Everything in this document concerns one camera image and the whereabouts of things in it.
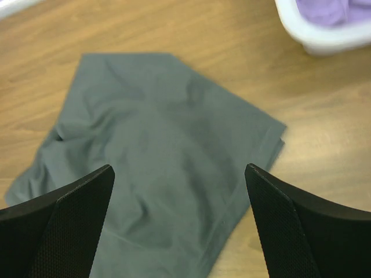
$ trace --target cloth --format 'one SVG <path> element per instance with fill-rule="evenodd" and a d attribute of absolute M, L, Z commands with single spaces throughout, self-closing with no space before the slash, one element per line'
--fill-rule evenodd
<path fill-rule="evenodd" d="M 310 22 L 334 26 L 371 19 L 371 0 L 296 0 Z"/>
<path fill-rule="evenodd" d="M 170 54 L 83 55 L 60 116 L 5 199 L 104 164 L 116 179 L 91 278 L 205 278 L 285 126 Z"/>

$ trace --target wooden surface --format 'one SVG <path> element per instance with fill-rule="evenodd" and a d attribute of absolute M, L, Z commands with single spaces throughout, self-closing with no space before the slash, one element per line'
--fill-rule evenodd
<path fill-rule="evenodd" d="M 310 57 L 273 0 L 52 0 L 0 21 L 0 195 L 30 165 L 84 52 L 175 54 L 288 125 L 275 175 L 371 210 L 371 48 Z M 251 211 L 210 276 L 268 277 Z"/>

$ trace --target wooden table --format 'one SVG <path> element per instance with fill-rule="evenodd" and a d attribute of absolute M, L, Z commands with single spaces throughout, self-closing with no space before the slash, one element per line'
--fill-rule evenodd
<path fill-rule="evenodd" d="M 30 165 L 84 52 L 175 54 L 288 125 L 275 175 L 371 210 L 371 49 L 310 57 L 273 0 L 52 0 L 0 21 L 0 195 Z M 210 276 L 268 277 L 251 211 Z"/>

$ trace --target purple cloth in white container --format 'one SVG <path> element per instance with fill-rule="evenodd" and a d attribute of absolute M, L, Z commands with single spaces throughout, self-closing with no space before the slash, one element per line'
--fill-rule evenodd
<path fill-rule="evenodd" d="M 303 17 L 322 26 L 371 20 L 371 0 L 296 0 Z"/>

